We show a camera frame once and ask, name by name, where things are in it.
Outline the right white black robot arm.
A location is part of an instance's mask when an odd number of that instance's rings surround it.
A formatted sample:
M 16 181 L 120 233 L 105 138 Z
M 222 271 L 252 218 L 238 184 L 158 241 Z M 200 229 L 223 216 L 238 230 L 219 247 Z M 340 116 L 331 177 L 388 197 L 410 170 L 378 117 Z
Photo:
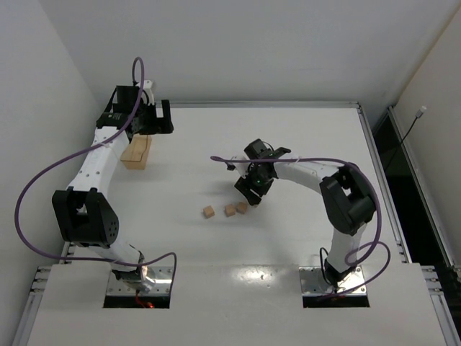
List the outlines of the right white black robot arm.
M 237 170 L 235 188 L 258 205 L 276 179 L 294 182 L 317 192 L 334 228 L 331 249 L 322 261 L 323 279 L 337 287 L 355 267 L 362 234 L 372 220 L 376 205 L 364 177 L 348 165 L 302 162 L 291 150 L 270 148 L 261 139 L 251 142 L 243 156 L 234 156 L 227 169 Z

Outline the wooden block tray box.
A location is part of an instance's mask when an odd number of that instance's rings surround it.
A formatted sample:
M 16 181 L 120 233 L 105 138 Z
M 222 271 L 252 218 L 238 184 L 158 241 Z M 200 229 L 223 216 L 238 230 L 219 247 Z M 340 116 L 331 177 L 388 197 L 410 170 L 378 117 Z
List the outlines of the wooden block tray box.
M 144 170 L 146 168 L 151 142 L 151 135 L 135 134 L 133 136 L 132 141 L 120 157 L 120 161 L 126 169 Z

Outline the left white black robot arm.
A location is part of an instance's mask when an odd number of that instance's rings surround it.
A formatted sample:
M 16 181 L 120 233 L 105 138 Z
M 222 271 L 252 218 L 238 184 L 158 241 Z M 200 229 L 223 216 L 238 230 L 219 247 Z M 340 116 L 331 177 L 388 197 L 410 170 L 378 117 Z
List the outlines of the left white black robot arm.
M 151 80 L 117 86 L 97 121 L 96 149 L 86 155 L 67 188 L 52 197 L 63 240 L 108 259 L 115 278 L 141 292 L 154 287 L 155 273 L 144 265 L 143 253 L 122 238 L 107 195 L 118 164 L 145 169 L 152 135 L 173 132 L 169 101 L 162 100 L 161 106 L 163 115 L 158 117 Z

